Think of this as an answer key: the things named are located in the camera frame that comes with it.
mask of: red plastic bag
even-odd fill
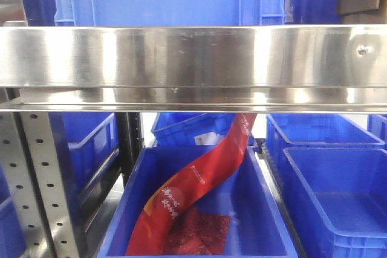
[[[126,255],[163,254],[177,218],[241,165],[255,117],[256,114],[237,114],[217,147],[184,167],[153,194],[133,229]],[[200,247],[200,241],[192,243]]]

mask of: stainless steel shelf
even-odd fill
[[[382,112],[387,25],[0,28],[0,111]]]

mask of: metal shelf frame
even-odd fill
[[[44,24],[41,2],[1,4],[0,157],[31,258],[92,256],[89,223],[143,147],[138,112],[387,111],[387,25],[16,27]],[[56,111],[116,112],[119,148],[80,195]]]
[[[384,112],[387,25],[0,28],[0,111]]]

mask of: red bag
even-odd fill
[[[217,147],[181,169],[153,194],[133,229],[126,255],[162,255],[177,217],[241,165],[255,117],[237,114]]]

